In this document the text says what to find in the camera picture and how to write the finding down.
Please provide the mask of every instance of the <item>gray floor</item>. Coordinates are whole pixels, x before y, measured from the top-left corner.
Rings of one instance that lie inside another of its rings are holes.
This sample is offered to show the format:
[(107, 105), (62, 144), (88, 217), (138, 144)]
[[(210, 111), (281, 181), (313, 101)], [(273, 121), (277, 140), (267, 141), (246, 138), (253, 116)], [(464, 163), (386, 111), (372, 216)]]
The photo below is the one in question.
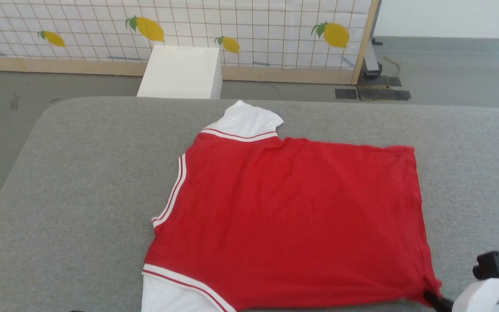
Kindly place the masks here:
[[(386, 39), (376, 47), (383, 75), (398, 62), (407, 104), (499, 107), (499, 49), (494, 43)], [(136, 95), (141, 77), (0, 72), (0, 188), (39, 116), (65, 99), (96, 95)], [(226, 99), (340, 101), (335, 85), (225, 81)], [(390, 105), (391, 102), (374, 102)]]

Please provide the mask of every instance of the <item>white striped trim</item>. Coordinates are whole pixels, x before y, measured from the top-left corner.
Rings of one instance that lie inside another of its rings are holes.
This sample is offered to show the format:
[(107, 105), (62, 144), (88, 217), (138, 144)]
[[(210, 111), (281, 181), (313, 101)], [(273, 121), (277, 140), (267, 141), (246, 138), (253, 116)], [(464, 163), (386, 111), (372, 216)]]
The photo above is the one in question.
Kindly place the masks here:
[(257, 136), (246, 138), (243, 136), (235, 136), (233, 134), (228, 134), (228, 133), (225, 133), (225, 132), (222, 132), (222, 131), (219, 131), (216, 129), (212, 129), (212, 128), (205, 128), (200, 133), (213, 134), (214, 136), (218, 136), (218, 137), (226, 138), (226, 139), (230, 139), (230, 140), (237, 140), (240, 142), (255, 142), (255, 141), (279, 136), (276, 132), (267, 132), (267, 133), (263, 133), (263, 134), (258, 134)]
[(202, 282), (189, 278), (173, 271), (170, 271), (160, 266), (144, 264), (143, 275), (158, 278), (163, 282), (182, 287), (185, 289), (194, 290), (206, 297), (219, 311), (236, 312), (228, 302), (226, 302), (218, 293), (214, 292), (209, 286)]
[(154, 228), (159, 224), (165, 222), (168, 216), (171, 214), (172, 208), (174, 207), (176, 202), (176, 197), (178, 196), (178, 192), (180, 191), (182, 184), (184, 184), (184, 180), (186, 180), (186, 172), (186, 154), (182, 154), (182, 156), (178, 158), (178, 177), (176, 178), (175, 185), (172, 187), (171, 194), (168, 196), (167, 205), (158, 217), (154, 217), (153, 219), (151, 219), (151, 223)]

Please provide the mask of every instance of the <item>metal stand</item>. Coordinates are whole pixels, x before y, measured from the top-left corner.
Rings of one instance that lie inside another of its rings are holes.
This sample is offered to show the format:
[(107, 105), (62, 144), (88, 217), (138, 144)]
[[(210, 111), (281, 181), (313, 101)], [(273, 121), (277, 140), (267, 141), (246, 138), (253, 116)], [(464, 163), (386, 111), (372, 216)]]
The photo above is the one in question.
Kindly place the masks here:
[(379, 4), (376, 7), (375, 19), (373, 20), (373, 27), (371, 28), (371, 34), (369, 38), (369, 45), (367, 47), (365, 53), (365, 72), (364, 75), (367, 79), (377, 79), (382, 73), (382, 64), (380, 64), (375, 55), (374, 46), (382, 46), (382, 42), (377, 42), (373, 39), (373, 33), (375, 32), (376, 27), (376, 19), (379, 16), (380, 4), (381, 0), (379, 0)]

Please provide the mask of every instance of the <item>wooden frame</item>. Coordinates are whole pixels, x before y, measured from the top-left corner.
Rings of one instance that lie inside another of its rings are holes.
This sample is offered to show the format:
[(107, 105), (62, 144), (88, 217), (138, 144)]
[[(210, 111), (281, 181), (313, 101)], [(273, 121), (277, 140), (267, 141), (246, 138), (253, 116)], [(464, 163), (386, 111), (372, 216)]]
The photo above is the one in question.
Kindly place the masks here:
[[(266, 67), (222, 67), (224, 80), (325, 83), (356, 85), (379, 0), (372, 0), (354, 71), (334, 69), (279, 69)], [(101, 62), (59, 59), (20, 59), (0, 57), (0, 71), (143, 76), (147, 63)]]

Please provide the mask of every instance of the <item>gray fabric surface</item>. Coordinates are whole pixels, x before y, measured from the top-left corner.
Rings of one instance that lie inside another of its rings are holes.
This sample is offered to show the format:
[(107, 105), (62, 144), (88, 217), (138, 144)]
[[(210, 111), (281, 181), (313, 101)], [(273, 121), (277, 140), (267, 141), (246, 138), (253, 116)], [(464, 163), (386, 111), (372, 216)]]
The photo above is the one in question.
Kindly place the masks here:
[[(88, 97), (48, 109), (0, 192), (0, 311), (139, 311), (150, 219), (168, 199), (177, 157), (233, 103)], [(281, 137), (414, 146), (446, 296), (473, 282), (479, 253), (499, 249), (499, 109), (248, 103), (285, 120)]]

